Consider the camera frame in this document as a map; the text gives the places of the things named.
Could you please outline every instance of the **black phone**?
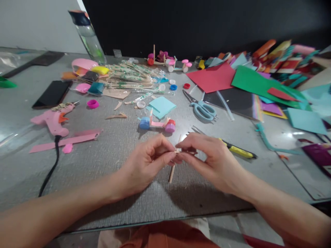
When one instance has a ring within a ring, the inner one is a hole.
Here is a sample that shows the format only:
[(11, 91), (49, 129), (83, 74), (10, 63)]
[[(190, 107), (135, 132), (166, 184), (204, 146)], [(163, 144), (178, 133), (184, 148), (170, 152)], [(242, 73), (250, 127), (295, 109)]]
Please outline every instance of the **black phone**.
[(32, 106), (33, 109), (47, 109), (52, 108), (62, 103), (69, 88), (72, 85), (72, 81), (53, 81), (39, 97), (36, 103)]

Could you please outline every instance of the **forearm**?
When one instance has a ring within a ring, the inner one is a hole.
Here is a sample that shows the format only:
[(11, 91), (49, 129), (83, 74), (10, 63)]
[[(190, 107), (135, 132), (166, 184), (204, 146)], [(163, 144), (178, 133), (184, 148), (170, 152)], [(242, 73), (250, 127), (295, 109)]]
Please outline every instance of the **forearm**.
[(110, 175), (3, 212), (0, 246), (43, 247), (84, 215), (119, 200), (115, 188), (116, 177)]
[(297, 247), (330, 245), (328, 216), (251, 173), (245, 174), (236, 195), (253, 204), (284, 241)]

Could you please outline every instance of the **white wall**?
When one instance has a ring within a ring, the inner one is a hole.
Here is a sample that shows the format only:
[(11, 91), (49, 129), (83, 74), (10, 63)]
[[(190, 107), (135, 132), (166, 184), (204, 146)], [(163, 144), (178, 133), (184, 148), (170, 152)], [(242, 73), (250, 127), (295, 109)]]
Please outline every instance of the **white wall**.
[(0, 0), (0, 47), (86, 53), (68, 13), (80, 0)]

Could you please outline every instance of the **glue gun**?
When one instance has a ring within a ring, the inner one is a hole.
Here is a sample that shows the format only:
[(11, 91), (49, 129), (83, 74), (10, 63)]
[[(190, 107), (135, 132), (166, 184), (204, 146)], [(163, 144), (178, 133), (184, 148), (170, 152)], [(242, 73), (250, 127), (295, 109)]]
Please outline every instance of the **glue gun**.
[(37, 125), (46, 123), (52, 135), (60, 135), (61, 137), (65, 137), (69, 134), (69, 130), (63, 128), (61, 125), (62, 122), (68, 120), (68, 118), (65, 118), (64, 115), (71, 112), (79, 102), (80, 101), (69, 103), (68, 106), (59, 109), (58, 111), (52, 109), (47, 110), (43, 114), (32, 118), (31, 122)]

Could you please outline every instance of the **power cord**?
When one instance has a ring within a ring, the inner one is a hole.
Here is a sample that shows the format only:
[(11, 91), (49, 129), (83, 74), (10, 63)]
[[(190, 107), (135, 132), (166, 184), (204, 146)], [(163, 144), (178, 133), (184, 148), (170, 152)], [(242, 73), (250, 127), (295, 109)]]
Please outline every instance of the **power cord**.
[(38, 197), (41, 197), (42, 192), (44, 191), (49, 179), (51, 178), (51, 176), (53, 174), (53, 171), (55, 170), (55, 167), (58, 165), (59, 158), (60, 158), (59, 141), (61, 138), (62, 138), (62, 136), (60, 136), (60, 135), (55, 136), (54, 142), (55, 142), (55, 150), (56, 150), (56, 161), (55, 161), (55, 164), (53, 165), (53, 167), (51, 168), (51, 170), (49, 171), (49, 173), (47, 174), (44, 182), (42, 183)]

